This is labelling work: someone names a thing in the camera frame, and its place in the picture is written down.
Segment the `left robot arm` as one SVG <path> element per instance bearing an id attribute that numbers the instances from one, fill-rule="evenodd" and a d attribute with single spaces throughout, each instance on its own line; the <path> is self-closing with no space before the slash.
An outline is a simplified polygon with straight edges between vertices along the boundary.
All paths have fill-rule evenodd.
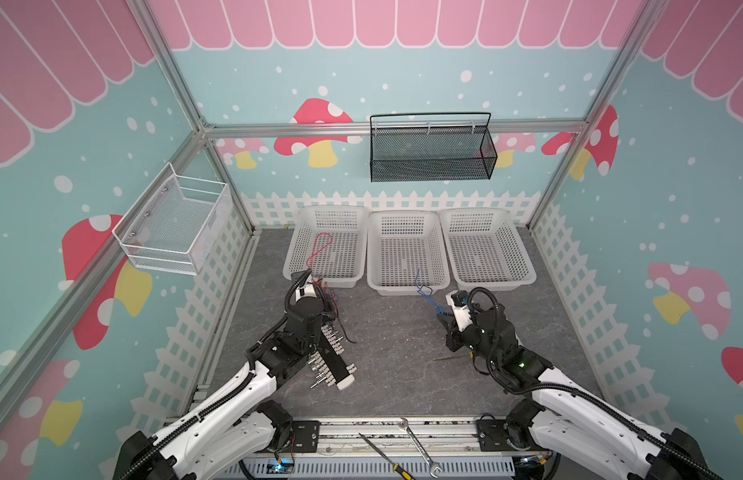
<path id="1" fill-rule="evenodd" d="M 276 449 L 293 426 L 271 396 L 306 366 L 318 382 L 344 390 L 355 381 L 333 328 L 339 313 L 311 270 L 294 274 L 282 319 L 246 352 L 223 387 L 153 436 L 124 442 L 116 479 L 212 479 L 252 453 Z"/>

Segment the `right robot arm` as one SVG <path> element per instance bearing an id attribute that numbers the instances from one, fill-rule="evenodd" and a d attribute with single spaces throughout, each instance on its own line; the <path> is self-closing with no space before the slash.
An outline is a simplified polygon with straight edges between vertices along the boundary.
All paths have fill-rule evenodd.
<path id="1" fill-rule="evenodd" d="M 477 372 L 521 397 L 503 429 L 513 448 L 537 445 L 605 479 L 715 479 L 695 438 L 639 421 L 581 388 L 539 353 L 523 346 L 505 307 L 476 287 L 447 294 L 445 344 L 465 348 Z"/>

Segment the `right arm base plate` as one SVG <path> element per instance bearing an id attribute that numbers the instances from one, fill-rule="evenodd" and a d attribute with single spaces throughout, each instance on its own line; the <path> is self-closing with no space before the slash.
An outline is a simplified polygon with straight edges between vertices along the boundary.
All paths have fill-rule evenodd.
<path id="1" fill-rule="evenodd" d="M 475 433 L 479 440 L 481 452 L 511 452 L 523 454 L 553 454 L 531 437 L 531 428 L 535 425 L 533 418 L 521 414 L 507 417 L 483 415 L 475 420 Z"/>

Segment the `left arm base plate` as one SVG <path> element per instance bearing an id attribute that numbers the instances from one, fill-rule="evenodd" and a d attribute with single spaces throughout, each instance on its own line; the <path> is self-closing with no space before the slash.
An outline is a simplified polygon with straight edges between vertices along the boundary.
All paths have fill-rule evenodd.
<path id="1" fill-rule="evenodd" d="M 292 453 L 317 453 L 321 422 L 315 420 L 293 420 L 276 430 L 271 443 L 256 450 L 256 453 L 286 455 Z"/>

